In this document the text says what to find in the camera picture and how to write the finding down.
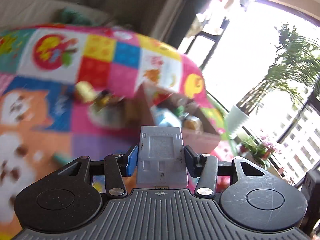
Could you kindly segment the grey rectangular toy device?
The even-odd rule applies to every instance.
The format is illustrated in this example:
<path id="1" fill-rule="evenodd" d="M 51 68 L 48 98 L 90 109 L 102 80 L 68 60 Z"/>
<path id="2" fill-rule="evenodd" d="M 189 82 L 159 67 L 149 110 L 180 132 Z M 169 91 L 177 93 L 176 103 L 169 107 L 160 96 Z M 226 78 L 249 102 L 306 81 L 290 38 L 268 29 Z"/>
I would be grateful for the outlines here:
<path id="1" fill-rule="evenodd" d="M 188 175 L 180 128 L 141 127 L 136 184 L 144 189 L 187 187 Z"/>

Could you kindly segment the pink flowering potted plant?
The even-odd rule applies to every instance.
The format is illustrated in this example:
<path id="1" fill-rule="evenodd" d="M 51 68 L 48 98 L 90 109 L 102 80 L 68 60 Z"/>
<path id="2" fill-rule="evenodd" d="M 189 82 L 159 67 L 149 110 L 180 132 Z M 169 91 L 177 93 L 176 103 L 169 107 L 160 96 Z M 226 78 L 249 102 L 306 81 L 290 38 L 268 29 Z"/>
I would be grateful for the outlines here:
<path id="1" fill-rule="evenodd" d="M 255 138 L 249 136 L 240 143 L 239 147 L 241 154 L 248 153 L 265 170 L 270 167 L 268 159 L 276 150 L 276 146 L 267 140 L 267 137 Z"/>

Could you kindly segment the white tall plant pot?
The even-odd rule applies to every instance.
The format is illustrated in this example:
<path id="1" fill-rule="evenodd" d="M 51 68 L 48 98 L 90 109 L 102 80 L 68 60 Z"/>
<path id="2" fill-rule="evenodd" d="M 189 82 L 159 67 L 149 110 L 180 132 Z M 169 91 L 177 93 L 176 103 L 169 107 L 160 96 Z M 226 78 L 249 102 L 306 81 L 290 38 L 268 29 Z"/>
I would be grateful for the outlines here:
<path id="1" fill-rule="evenodd" d="M 237 105 L 232 106 L 231 110 L 225 117 L 227 132 L 231 139 L 236 137 L 236 131 L 241 127 L 249 116 L 245 114 Z"/>

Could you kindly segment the pink cardboard box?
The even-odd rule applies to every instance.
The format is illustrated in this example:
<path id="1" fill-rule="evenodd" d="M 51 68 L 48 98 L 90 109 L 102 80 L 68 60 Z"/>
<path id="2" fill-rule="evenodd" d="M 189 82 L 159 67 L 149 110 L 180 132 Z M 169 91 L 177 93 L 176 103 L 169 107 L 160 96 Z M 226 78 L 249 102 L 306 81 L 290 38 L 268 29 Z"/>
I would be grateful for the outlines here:
<path id="1" fill-rule="evenodd" d="M 180 128 L 184 144 L 198 153 L 210 153 L 220 143 L 218 127 L 194 100 L 148 83 L 140 85 L 135 99 L 141 125 Z"/>

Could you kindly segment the colourful cartoon play mat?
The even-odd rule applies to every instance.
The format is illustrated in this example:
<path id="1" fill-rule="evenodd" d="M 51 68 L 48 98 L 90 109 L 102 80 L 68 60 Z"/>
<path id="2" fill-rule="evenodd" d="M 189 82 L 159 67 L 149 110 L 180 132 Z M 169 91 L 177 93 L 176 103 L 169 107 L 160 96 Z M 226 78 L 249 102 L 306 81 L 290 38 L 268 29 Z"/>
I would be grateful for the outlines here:
<path id="1" fill-rule="evenodd" d="M 130 100 L 144 82 L 199 104 L 210 135 L 185 135 L 194 149 L 212 152 L 226 140 L 198 66 L 163 42 L 63 24 L 1 32 L 1 239 L 20 231 L 15 197 L 57 169 L 54 154 L 99 160 L 138 142 Z"/>

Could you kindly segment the green palm plant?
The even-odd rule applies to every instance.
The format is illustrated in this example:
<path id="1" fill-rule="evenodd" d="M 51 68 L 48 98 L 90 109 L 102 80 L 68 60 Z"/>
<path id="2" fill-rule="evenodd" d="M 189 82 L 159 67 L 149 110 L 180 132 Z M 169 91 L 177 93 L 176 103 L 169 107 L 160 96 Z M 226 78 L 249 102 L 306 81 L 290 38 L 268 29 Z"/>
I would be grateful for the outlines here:
<path id="1" fill-rule="evenodd" d="M 300 35 L 288 23 L 278 33 L 276 57 L 267 74 L 236 104 L 246 115 L 260 108 L 263 98 L 272 91 L 285 92 L 293 103 L 302 103 L 295 84 L 311 88 L 319 95 L 319 40 Z"/>

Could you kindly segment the beige sofa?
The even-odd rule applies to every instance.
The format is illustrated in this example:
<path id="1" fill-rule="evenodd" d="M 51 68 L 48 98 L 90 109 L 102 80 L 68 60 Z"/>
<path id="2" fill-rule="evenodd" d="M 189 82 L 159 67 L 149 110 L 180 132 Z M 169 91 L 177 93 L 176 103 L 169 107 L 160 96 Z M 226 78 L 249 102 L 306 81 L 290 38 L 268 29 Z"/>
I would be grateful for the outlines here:
<path id="1" fill-rule="evenodd" d="M 111 16 L 98 9 L 57 0 L 1 0 L 1 30 L 55 22 L 63 9 L 105 24 Z"/>

